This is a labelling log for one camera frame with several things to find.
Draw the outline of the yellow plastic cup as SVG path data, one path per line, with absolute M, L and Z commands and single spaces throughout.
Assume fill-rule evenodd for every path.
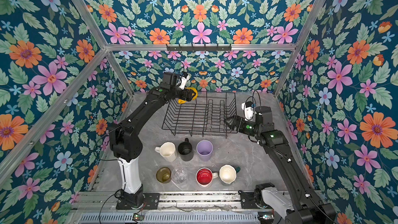
M 184 88 L 181 90 L 178 96 L 178 103 L 184 104 L 186 102 L 190 102 L 195 100 L 198 97 L 198 91 L 196 88 Z

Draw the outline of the cream and green mug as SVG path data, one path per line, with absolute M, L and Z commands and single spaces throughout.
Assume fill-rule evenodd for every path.
M 225 185 L 230 185 L 236 181 L 237 173 L 240 172 L 240 167 L 233 167 L 231 165 L 224 165 L 219 170 L 219 178 Z

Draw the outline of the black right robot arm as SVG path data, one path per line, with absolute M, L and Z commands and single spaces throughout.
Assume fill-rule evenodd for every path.
M 224 122 L 231 130 L 254 138 L 279 170 L 289 192 L 280 193 L 273 184 L 260 184 L 255 189 L 257 205 L 268 205 L 286 224 L 332 224 L 336 211 L 324 203 L 299 168 L 285 135 L 275 129 L 270 107 L 244 107 L 255 115 L 254 120 L 234 115 Z

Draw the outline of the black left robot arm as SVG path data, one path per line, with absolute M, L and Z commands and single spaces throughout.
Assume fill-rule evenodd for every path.
M 110 125 L 110 149 L 119 162 L 122 186 L 116 194 L 117 209 L 140 209 L 144 205 L 143 183 L 139 175 L 138 158 L 143 150 L 139 134 L 147 121 L 171 100 L 189 102 L 197 97 L 197 92 L 187 88 L 190 80 L 187 72 L 163 73 L 159 86 L 149 90 L 143 102 L 118 124 Z

